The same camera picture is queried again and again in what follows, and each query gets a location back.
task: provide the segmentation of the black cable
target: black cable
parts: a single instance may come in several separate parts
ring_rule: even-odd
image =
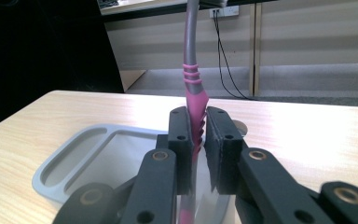
[[[228,66],[228,62],[227,62],[227,57],[226,57],[226,54],[225,54],[225,50],[223,49],[223,44],[222,44],[222,41],[221,41],[221,39],[220,39],[219,21],[218,21],[217,18],[218,18],[218,17],[217,17],[217,12],[216,12],[216,10],[214,10],[214,11],[213,11],[213,20],[214,20],[214,27],[215,27],[216,33],[217,33],[217,52],[218,52],[218,56],[219,56],[219,71],[220,71],[220,80],[221,80],[221,82],[222,82],[222,86],[223,86],[223,88],[226,90],[226,92],[228,92],[231,96],[233,96],[233,97],[235,97],[235,98],[246,99],[246,100],[250,100],[250,101],[256,101],[256,99],[252,99],[252,98],[249,98],[249,97],[246,97],[245,95],[243,95],[243,94],[241,93],[241,91],[238,89],[237,85],[235,84],[235,81],[234,81],[234,79],[233,79],[233,77],[232,77],[232,75],[231,75],[231,71],[229,70],[229,66]],[[238,92],[241,96],[237,96],[237,95],[234,95],[233,93],[231,93],[231,92],[227,89],[227,87],[226,87],[226,85],[225,85],[225,83],[224,83],[224,81],[223,81],[222,66],[221,66],[221,62],[220,62],[220,61],[221,61],[221,58],[220,58],[220,50],[222,50],[222,52],[223,52],[223,56],[224,56],[224,58],[225,58],[225,62],[226,62],[227,70],[228,70],[228,75],[229,75],[229,77],[230,77],[230,79],[231,79],[231,82],[232,82],[232,84],[234,85],[235,90],[237,90],[237,92]]]

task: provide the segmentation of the power outlet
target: power outlet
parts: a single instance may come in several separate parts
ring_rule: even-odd
[[[217,15],[217,17],[238,16],[238,15],[240,15],[240,7],[234,6],[234,7],[222,7],[222,8],[209,9],[209,17],[210,18],[213,18],[213,14]]]

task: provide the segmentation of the light wood tabletop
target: light wood tabletop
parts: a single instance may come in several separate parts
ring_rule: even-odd
[[[0,123],[0,223],[51,223],[57,207],[32,187],[61,144],[98,123],[168,130],[182,97],[53,91]],[[302,185],[358,186],[358,107],[211,99],[249,129],[245,141],[276,156]]]

